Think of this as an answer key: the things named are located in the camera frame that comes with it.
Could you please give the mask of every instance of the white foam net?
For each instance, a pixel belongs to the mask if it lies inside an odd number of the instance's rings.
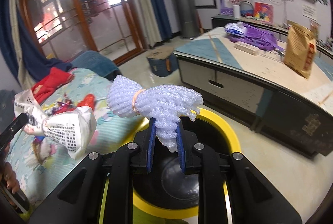
[[[141,90],[140,84],[124,76],[117,76],[112,83],[107,101],[110,110],[119,117],[132,118],[137,115],[132,109],[134,94]],[[200,93],[176,85],[160,85],[141,92],[135,101],[135,108],[140,115],[155,118],[156,136],[160,142],[177,151],[175,132],[180,116],[188,116],[191,121],[199,115],[198,105],[202,105]]]

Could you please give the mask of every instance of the kraft paper bag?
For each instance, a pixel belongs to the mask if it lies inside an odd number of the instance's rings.
[[[291,25],[284,63],[303,77],[309,78],[317,52],[315,35],[297,23],[293,22]]]

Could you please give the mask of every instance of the purple cloth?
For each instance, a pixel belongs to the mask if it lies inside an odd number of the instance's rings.
[[[247,28],[247,33],[245,37],[238,37],[235,35],[228,35],[231,42],[241,41],[252,46],[258,47],[261,50],[272,51],[278,49],[283,51],[282,47],[279,47],[276,42],[274,35],[263,29],[255,28],[249,24],[244,23],[244,27]]]

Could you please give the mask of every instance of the bed sheet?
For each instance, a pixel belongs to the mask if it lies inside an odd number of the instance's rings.
[[[115,151],[131,131],[142,122],[143,117],[119,118],[107,108],[106,96],[111,85],[107,79],[82,68],[74,69],[71,73],[75,76],[73,81],[57,89],[41,107],[47,108],[61,100],[64,94],[74,103],[78,103],[88,93],[92,93],[97,100],[94,110],[97,127],[83,157],[92,151],[101,154]],[[26,165],[26,158],[33,154],[31,146],[33,139],[34,136],[23,131],[16,134],[11,142],[7,161],[16,172],[21,189],[30,203],[38,206],[83,157],[74,161],[64,146],[45,138],[45,142],[51,145],[51,156],[44,161],[43,165],[38,165],[34,169],[30,168]]]

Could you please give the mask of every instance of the human hand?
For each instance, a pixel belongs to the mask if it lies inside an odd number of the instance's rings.
[[[7,189],[12,189],[12,193],[15,194],[20,189],[19,181],[16,179],[16,173],[13,171],[12,166],[6,162],[5,157],[9,152],[9,145],[6,147],[4,154],[0,155],[0,181],[4,177]]]

